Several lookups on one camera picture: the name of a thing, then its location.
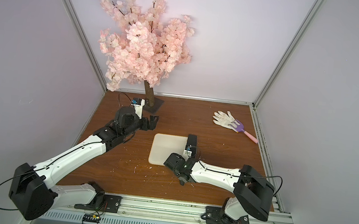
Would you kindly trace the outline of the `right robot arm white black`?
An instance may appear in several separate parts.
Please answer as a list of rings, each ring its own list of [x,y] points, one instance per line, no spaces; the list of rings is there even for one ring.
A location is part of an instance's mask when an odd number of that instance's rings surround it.
[[[252,166],[229,169],[196,158],[184,159],[176,153],[166,159],[164,166],[172,170],[181,185],[205,183],[231,192],[234,196],[223,207],[229,218],[237,220],[248,215],[262,222],[268,221],[275,187]]]

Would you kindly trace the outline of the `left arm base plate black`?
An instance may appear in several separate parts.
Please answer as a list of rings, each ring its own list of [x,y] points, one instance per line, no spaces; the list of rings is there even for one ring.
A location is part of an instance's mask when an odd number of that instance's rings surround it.
[[[89,204],[75,204],[74,208],[115,214],[119,210],[121,200],[121,196],[100,194],[97,195]]]

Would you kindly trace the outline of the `white cutting board orange rim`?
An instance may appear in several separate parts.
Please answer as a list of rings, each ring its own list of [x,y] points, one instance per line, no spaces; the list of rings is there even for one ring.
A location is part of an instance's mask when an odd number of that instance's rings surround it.
[[[157,133],[153,139],[148,162],[152,165],[163,166],[172,153],[181,155],[187,160],[188,157],[185,154],[187,139],[188,137],[184,136]]]

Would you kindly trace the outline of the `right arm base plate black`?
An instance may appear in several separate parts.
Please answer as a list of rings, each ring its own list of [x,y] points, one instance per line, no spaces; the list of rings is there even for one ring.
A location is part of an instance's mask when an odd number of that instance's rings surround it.
[[[227,216],[221,207],[216,206],[207,206],[200,218],[207,224],[249,224],[250,222],[247,215],[234,220]]]

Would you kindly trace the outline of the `black kitchen knife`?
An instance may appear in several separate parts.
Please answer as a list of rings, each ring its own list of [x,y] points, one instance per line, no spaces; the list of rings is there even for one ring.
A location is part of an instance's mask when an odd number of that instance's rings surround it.
[[[192,134],[189,134],[187,139],[185,149],[190,149],[193,152],[191,158],[195,158],[197,154],[197,139],[197,136]]]

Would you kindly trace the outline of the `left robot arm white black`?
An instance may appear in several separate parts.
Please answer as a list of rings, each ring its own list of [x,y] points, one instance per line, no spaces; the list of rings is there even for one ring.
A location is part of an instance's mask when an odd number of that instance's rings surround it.
[[[105,192],[97,183],[61,186],[58,182],[86,162],[127,143],[138,130],[154,130],[158,120],[158,116],[142,116],[139,106],[121,107],[113,120],[62,154],[34,166],[18,166],[8,194],[15,210],[31,221],[59,207],[102,209]]]

